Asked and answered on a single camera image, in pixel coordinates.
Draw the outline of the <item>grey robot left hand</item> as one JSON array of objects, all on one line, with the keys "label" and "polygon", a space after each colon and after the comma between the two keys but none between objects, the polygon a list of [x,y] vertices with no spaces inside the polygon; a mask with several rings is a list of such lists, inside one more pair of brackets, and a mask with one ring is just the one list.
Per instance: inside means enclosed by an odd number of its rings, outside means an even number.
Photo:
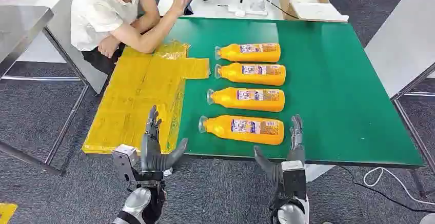
[{"label": "grey robot left hand", "polygon": [[158,115],[156,105],[153,105],[149,111],[141,142],[141,169],[143,172],[163,172],[170,169],[184,155],[187,148],[188,138],[183,138],[171,153],[161,153],[159,135],[162,120],[158,119]]}]

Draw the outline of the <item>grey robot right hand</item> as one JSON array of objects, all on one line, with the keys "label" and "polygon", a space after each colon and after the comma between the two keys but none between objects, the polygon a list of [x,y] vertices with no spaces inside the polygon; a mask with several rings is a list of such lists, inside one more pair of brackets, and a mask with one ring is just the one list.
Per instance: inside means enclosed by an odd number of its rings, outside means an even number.
[{"label": "grey robot right hand", "polygon": [[[287,161],[299,161],[302,168],[305,166],[305,152],[302,144],[302,126],[303,122],[301,117],[297,114],[291,117],[293,123],[290,128],[291,133],[291,146],[288,153]],[[270,182],[276,185],[282,179],[282,167],[281,164],[277,164],[269,161],[260,150],[259,146],[254,146],[254,158],[255,161],[260,165],[262,170],[266,173]]]}]

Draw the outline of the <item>person's left hand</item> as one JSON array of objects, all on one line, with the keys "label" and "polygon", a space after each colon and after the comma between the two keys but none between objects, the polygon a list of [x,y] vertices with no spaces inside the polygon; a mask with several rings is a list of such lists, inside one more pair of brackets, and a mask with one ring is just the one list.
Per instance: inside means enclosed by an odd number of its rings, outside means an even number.
[{"label": "person's left hand", "polygon": [[114,52],[118,49],[120,41],[114,36],[108,36],[104,38],[98,45],[98,51],[108,57],[112,58]]}]

